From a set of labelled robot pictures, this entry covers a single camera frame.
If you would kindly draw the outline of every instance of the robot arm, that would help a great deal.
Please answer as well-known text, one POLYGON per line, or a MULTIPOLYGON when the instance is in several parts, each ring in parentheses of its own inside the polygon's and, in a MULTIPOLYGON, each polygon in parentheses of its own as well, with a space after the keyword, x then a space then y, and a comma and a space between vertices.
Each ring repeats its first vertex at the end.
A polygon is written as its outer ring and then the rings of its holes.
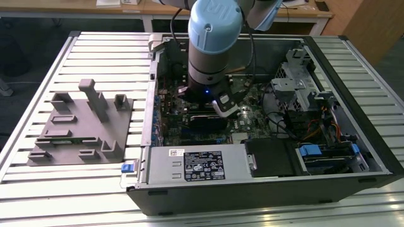
MULTIPOLYGON (((186 10, 192 10, 196 1, 198 0, 154 0, 156 3, 186 10)), ((270 29, 282 3, 283 0, 238 0, 251 28, 260 31, 270 29)))
POLYGON ((226 79, 230 49, 246 21, 258 30, 270 29, 283 0, 154 1, 191 9, 188 83, 179 87, 179 98, 199 104, 212 102, 218 115, 228 117, 247 94, 234 94, 226 79))

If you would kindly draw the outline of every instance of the white table leg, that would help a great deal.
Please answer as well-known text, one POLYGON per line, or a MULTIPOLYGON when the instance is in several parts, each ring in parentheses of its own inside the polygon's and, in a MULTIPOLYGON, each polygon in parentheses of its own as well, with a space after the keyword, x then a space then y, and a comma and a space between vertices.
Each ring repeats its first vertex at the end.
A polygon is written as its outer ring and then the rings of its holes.
POLYGON ((310 35, 322 35, 330 18, 319 18, 310 35))
POLYGON ((142 20, 143 20, 143 26, 144 26, 144 32, 154 32, 154 16, 152 15, 142 15, 142 20))

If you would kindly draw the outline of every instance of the power supply label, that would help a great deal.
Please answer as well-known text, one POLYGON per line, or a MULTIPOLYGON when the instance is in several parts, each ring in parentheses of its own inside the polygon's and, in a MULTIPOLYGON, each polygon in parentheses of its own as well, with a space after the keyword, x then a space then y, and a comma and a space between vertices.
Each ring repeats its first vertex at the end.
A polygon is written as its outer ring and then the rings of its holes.
POLYGON ((226 179, 222 151, 184 153, 186 181, 226 179))

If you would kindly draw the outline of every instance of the slotted aluminum surface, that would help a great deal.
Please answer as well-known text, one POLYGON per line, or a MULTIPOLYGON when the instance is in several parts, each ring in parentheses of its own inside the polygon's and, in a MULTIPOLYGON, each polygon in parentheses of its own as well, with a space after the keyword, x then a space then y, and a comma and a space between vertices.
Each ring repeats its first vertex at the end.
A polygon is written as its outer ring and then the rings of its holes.
MULTIPOLYGON (((51 70, 48 75, 50 81, 47 82, 47 79, 44 81, 44 93, 35 105, 32 116, 27 118, 27 125, 22 127, 16 142, 11 144, 12 149, 2 169, 6 173, 4 177, 0 171, 0 178, 3 177, 0 225, 3 227, 107 225, 111 227, 222 225, 312 227, 326 226, 326 223, 328 226, 352 226, 354 223, 360 226, 380 226, 382 223, 386 226, 404 225, 404 215, 400 213, 404 209, 404 180, 380 189, 364 190, 339 203, 147 217, 119 186, 120 164, 27 166, 30 149, 34 147, 35 138, 42 132, 52 110, 52 105, 47 102, 51 93, 63 90, 70 91, 74 98, 84 97, 76 91, 76 85, 83 78, 94 78, 99 82, 99 89, 106 91, 106 97, 112 97, 119 92, 136 99, 126 158, 139 157, 146 107, 143 83, 148 80, 151 62, 147 60, 148 35, 82 33, 79 38, 70 38, 66 51, 62 52, 55 63, 55 70, 51 70)), ((366 62, 358 60, 358 53, 348 49, 346 43, 336 37, 316 38, 316 41, 394 153, 400 161, 404 161, 402 101, 386 86, 380 76, 364 65, 366 62)))

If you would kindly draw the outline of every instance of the desk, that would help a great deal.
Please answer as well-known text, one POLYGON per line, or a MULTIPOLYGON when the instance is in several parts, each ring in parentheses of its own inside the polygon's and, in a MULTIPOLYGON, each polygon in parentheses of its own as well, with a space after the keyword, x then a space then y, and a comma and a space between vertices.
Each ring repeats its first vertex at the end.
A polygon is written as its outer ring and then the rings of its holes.
MULTIPOLYGON (((120 8, 98 9, 96 0, 2 0, 0 17, 44 17, 44 18, 96 18, 96 19, 142 19, 144 31, 152 32, 154 19, 171 19, 178 11, 175 7, 160 5, 152 0, 143 0, 139 5, 123 4, 120 8)), ((319 11, 315 1, 307 9, 280 9, 276 22, 314 23, 311 35, 320 35, 332 12, 319 11)), ((180 20, 190 19, 190 12, 183 11, 180 20)))

